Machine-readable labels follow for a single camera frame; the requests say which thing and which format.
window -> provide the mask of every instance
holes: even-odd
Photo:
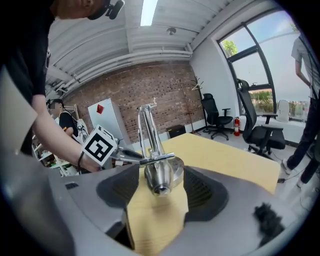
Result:
[[[286,100],[292,119],[307,118],[310,90],[296,75],[295,59],[291,56],[299,35],[290,16],[276,11],[243,23],[236,32],[218,41],[236,86],[237,79],[250,85],[257,114],[275,113],[279,100]],[[308,78],[303,63],[301,71]]]
[[[255,45],[255,42],[243,27],[220,42],[224,54],[231,57]]]
[[[250,86],[268,83],[264,65],[257,52],[232,62],[232,66],[236,77],[247,81]]]
[[[257,115],[272,113],[274,111],[271,89],[250,91],[250,97]]]

black box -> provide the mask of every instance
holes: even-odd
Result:
[[[181,134],[185,134],[186,128],[184,125],[178,124],[178,125],[167,128],[166,131],[169,133],[170,138],[174,138]]]

black wristband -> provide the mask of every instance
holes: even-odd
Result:
[[[82,157],[84,156],[84,154],[85,154],[85,152],[81,152],[81,155],[80,155],[80,157],[79,157],[79,159],[78,159],[78,173],[81,175],[82,173],[81,173],[81,171],[80,171],[80,161],[81,161],[81,159],[82,159]]]

sky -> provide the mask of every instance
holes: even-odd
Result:
[[[275,89],[276,101],[309,101],[309,88],[295,73],[295,60],[291,57],[294,41],[299,32],[294,33],[293,21],[285,11],[278,11],[264,16],[247,27],[250,29],[265,55]],[[233,41],[237,52],[241,52],[255,43],[242,28],[226,38]],[[268,82],[266,72],[258,53],[254,53],[233,63],[236,76],[252,83],[265,84]],[[302,73],[307,72],[302,65]]]
[[[271,37],[293,32],[291,24],[293,21],[285,11],[277,11],[250,23],[247,27],[260,43]],[[226,40],[233,41],[238,52],[255,45],[245,28],[233,33]]]

glass window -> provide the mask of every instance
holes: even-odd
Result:
[[[271,89],[252,90],[249,93],[257,115],[273,113],[274,101]]]
[[[220,43],[226,57],[231,57],[255,45],[255,42],[243,27],[229,35]]]
[[[247,27],[258,43],[297,31],[294,22],[285,11],[277,11],[263,16],[248,24]]]
[[[254,21],[248,28],[259,42],[270,68],[277,105],[279,100],[289,102],[289,115],[306,119],[310,90],[296,75],[295,59],[291,56],[300,33],[285,11],[278,11]],[[308,78],[302,63],[302,73]]]
[[[232,66],[236,77],[247,81],[250,86],[268,84],[264,65],[257,52],[232,62]]]

